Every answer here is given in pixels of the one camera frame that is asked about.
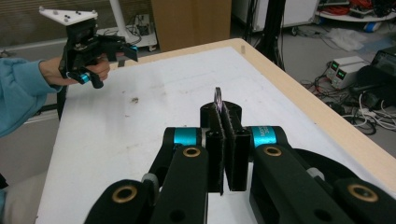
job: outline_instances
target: white tabletop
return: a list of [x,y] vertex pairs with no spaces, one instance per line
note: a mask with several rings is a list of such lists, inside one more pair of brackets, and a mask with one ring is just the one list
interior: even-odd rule
[[[244,126],[281,126],[293,147],[339,161],[388,190],[264,75],[233,48],[219,48],[113,70],[101,90],[71,86],[36,223],[83,223],[109,185],[140,180],[165,128],[199,127],[199,109],[213,101],[215,87],[242,106]],[[248,195],[209,194],[208,223],[256,223]]]

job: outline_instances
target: cardboard box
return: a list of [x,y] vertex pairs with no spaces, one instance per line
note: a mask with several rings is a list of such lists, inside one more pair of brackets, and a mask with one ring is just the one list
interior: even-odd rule
[[230,38],[231,0],[151,0],[162,52]]

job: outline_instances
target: white bracket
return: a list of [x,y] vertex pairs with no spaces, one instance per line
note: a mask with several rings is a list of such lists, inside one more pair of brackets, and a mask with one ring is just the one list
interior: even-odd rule
[[73,11],[73,10],[58,10],[58,9],[45,9],[40,7],[38,9],[41,15],[57,21],[65,26],[72,25],[81,21],[89,19],[97,19],[98,13],[93,11]]

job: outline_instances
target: power supply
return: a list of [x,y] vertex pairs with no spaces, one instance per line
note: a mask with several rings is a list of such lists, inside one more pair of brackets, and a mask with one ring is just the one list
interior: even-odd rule
[[337,90],[341,90],[356,82],[356,74],[366,65],[367,64],[365,63],[353,63],[350,65],[340,66],[332,79],[332,86]]
[[334,59],[326,70],[326,77],[332,81],[340,66],[345,66],[353,63],[362,63],[364,60],[358,56]]
[[371,65],[396,77],[396,47],[379,50]]

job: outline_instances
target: small black mark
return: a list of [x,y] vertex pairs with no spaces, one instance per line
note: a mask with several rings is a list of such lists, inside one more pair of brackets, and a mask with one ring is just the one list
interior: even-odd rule
[[138,102],[139,102],[139,98],[137,98],[137,97],[134,97],[134,98],[132,98],[132,100],[131,100],[131,103],[137,104]]

